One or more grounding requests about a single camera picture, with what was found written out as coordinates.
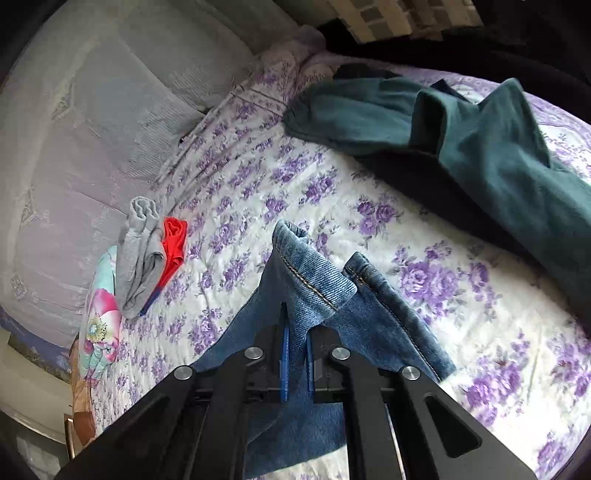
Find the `floral folded blanket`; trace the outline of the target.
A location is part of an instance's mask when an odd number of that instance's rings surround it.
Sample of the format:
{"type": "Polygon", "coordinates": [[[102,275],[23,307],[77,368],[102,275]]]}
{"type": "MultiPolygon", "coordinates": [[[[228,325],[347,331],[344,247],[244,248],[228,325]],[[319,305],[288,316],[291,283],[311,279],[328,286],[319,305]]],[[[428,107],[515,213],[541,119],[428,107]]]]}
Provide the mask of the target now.
{"type": "Polygon", "coordinates": [[[79,373],[91,384],[116,360],[119,348],[122,315],[114,295],[116,254],[113,245],[97,264],[79,331],[79,373]]]}

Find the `blue denim jeans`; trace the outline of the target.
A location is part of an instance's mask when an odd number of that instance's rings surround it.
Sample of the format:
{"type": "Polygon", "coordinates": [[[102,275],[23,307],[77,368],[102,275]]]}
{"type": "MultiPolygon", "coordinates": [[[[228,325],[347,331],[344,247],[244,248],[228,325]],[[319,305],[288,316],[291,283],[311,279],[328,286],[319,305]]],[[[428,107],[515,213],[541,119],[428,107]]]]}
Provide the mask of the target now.
{"type": "Polygon", "coordinates": [[[287,327],[287,401],[252,408],[247,478],[345,445],[342,405],[312,399],[312,352],[322,335],[338,336],[342,346],[382,369],[412,365],[435,382],[456,369],[429,327],[365,256],[356,253],[338,268],[312,247],[303,229],[283,220],[276,223],[271,242],[273,251],[256,291],[193,364],[197,371],[217,367],[252,346],[263,328],[287,327]]]}

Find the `grey folded sweatpants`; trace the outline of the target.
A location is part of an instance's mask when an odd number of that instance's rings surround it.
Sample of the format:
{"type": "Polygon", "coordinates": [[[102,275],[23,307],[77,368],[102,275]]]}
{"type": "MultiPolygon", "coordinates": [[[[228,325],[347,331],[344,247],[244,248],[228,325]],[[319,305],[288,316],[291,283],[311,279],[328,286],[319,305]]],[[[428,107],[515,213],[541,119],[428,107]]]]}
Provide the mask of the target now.
{"type": "Polygon", "coordinates": [[[121,228],[115,268],[115,298],[126,319],[140,315],[166,263],[163,220],[152,199],[137,196],[121,228]]]}

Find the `red and blue folded garment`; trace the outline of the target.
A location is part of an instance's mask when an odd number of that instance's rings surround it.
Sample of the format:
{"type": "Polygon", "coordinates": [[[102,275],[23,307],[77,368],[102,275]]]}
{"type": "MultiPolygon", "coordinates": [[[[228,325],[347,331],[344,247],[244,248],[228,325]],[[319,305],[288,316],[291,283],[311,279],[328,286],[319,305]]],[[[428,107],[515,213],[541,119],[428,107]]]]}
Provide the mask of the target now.
{"type": "Polygon", "coordinates": [[[184,262],[186,233],[187,222],[185,220],[179,220],[175,217],[164,218],[161,245],[165,254],[165,264],[158,283],[140,310],[140,316],[144,316],[147,313],[151,304],[156,300],[168,281],[184,262]]]}

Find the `dark green fleece garment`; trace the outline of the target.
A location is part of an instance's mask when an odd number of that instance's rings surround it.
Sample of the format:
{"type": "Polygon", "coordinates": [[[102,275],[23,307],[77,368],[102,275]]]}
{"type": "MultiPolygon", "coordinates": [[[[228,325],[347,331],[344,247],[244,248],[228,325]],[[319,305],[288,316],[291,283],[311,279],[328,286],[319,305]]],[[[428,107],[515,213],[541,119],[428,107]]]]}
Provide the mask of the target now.
{"type": "Polygon", "coordinates": [[[360,65],[298,94],[290,136],[356,158],[471,235],[543,267],[590,320],[590,188],[554,160],[518,81],[479,103],[360,65]]]}

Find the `lilac lace pillow cover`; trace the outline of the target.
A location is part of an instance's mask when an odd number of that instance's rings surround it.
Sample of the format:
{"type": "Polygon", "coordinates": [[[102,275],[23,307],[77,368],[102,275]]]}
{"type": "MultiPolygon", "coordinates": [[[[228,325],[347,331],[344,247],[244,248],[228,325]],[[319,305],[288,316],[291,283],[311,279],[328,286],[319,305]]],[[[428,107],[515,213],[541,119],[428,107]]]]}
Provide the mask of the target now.
{"type": "Polygon", "coordinates": [[[1,91],[1,304],[66,347],[130,200],[297,24],[273,1],[69,1],[1,91]]]}

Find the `brown wooden bed frame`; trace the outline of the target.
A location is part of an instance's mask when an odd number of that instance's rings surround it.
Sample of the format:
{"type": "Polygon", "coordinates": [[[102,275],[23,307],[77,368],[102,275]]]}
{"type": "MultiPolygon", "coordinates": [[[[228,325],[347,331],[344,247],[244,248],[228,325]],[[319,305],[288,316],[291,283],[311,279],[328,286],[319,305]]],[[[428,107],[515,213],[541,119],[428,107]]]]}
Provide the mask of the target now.
{"type": "Polygon", "coordinates": [[[92,414],[90,384],[80,374],[79,368],[79,337],[76,337],[69,351],[71,370],[70,387],[72,392],[73,429],[85,448],[96,437],[95,421],[92,414]]]}

